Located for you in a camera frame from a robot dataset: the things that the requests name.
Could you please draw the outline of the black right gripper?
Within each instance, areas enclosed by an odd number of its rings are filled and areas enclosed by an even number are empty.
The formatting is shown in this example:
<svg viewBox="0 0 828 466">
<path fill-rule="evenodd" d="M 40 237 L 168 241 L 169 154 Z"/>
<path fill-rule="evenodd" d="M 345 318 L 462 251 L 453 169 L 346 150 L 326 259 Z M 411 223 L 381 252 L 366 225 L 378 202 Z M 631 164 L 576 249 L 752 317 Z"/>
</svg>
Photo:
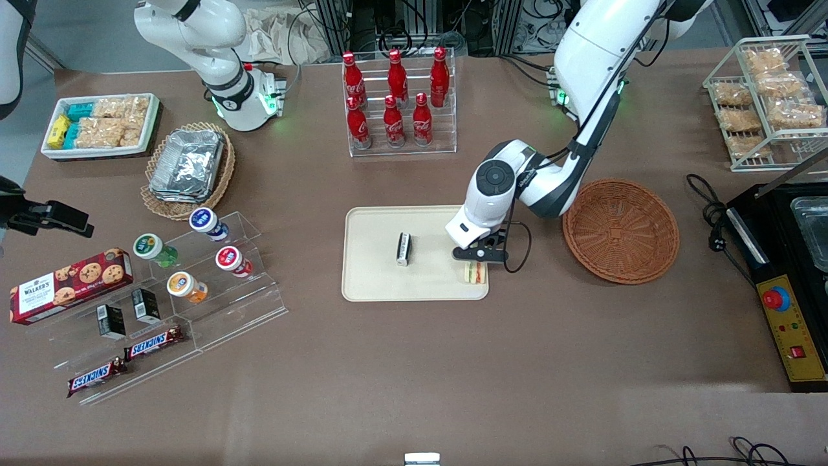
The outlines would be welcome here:
<svg viewBox="0 0 828 466">
<path fill-rule="evenodd" d="M 47 224 L 47 216 L 49 229 L 69 231 L 85 238 L 94 235 L 94 225 L 89 223 L 89 215 L 83 210 L 55 200 L 48 203 L 27 200 L 21 186 L 1 176 L 2 229 L 35 236 Z"/>
</svg>

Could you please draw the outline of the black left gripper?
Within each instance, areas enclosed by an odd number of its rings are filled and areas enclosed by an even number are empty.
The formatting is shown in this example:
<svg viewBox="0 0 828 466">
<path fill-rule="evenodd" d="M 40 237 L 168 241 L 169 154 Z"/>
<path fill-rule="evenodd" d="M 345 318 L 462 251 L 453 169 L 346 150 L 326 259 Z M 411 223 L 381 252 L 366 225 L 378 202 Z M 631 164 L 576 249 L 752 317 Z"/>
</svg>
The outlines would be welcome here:
<svg viewBox="0 0 828 466">
<path fill-rule="evenodd" d="M 480 262 L 480 268 L 488 269 L 488 263 L 506 263 L 508 251 L 505 248 L 508 233 L 498 230 L 473 242 L 467 248 L 455 247 L 452 256 L 455 260 L 465 261 L 464 269 L 474 269 L 474 261 Z"/>
</svg>

